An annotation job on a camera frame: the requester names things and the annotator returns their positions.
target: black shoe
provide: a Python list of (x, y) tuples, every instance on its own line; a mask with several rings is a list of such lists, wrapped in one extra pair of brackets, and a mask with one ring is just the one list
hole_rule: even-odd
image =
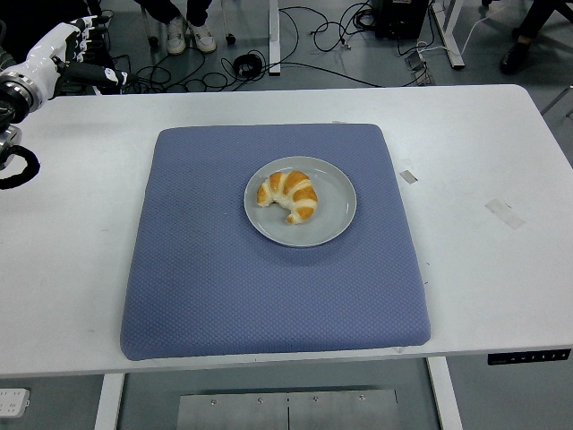
[(529, 45), (516, 43), (500, 61), (500, 70), (504, 74), (513, 74), (526, 61)]

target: shoe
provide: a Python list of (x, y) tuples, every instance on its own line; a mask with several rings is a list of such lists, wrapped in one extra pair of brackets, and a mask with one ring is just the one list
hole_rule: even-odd
[(213, 35), (209, 31), (209, 27), (207, 24), (203, 24), (200, 27), (195, 27), (194, 25), (190, 25), (191, 27), (191, 34), (195, 38), (195, 45), (197, 48), (204, 54), (208, 54), (213, 52), (217, 49), (217, 44), (215, 43), (215, 39)]
[(187, 31), (187, 21), (183, 16), (171, 20), (167, 24), (167, 52), (172, 56), (178, 56), (185, 51), (185, 32)]
[(516, 43), (500, 61), (500, 70), (504, 74), (513, 74), (526, 61), (529, 45)]

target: black box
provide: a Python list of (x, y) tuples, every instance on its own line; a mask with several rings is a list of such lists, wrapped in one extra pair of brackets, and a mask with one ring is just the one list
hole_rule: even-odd
[(374, 2), (376, 37), (418, 39), (430, 0), (377, 0)]

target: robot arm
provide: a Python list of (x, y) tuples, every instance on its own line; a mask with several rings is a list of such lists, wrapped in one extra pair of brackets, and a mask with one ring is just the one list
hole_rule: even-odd
[(105, 18), (90, 16), (56, 25), (28, 53), (26, 61), (0, 72), (0, 100), (15, 107), (12, 123), (55, 96), (60, 79), (101, 87), (121, 87), (133, 76), (94, 64), (81, 64), (90, 35)]
[(137, 79), (129, 73), (82, 63), (90, 48), (90, 35), (105, 20), (90, 16), (60, 23), (30, 50), (26, 61), (0, 70), (0, 171), (14, 155), (24, 157), (28, 163), (22, 177), (13, 176), (8, 182), (0, 179), (0, 189), (21, 185), (38, 173), (38, 161), (19, 146), (21, 131), (11, 124), (20, 123), (52, 99), (60, 80), (120, 88)]

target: croissant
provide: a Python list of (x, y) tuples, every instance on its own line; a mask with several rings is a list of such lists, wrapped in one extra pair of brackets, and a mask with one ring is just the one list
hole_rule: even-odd
[(290, 173), (273, 173), (262, 183), (257, 192), (259, 206), (266, 207), (277, 202), (291, 211), (286, 217), (288, 224), (307, 221), (316, 211), (318, 201), (311, 179), (298, 170)]

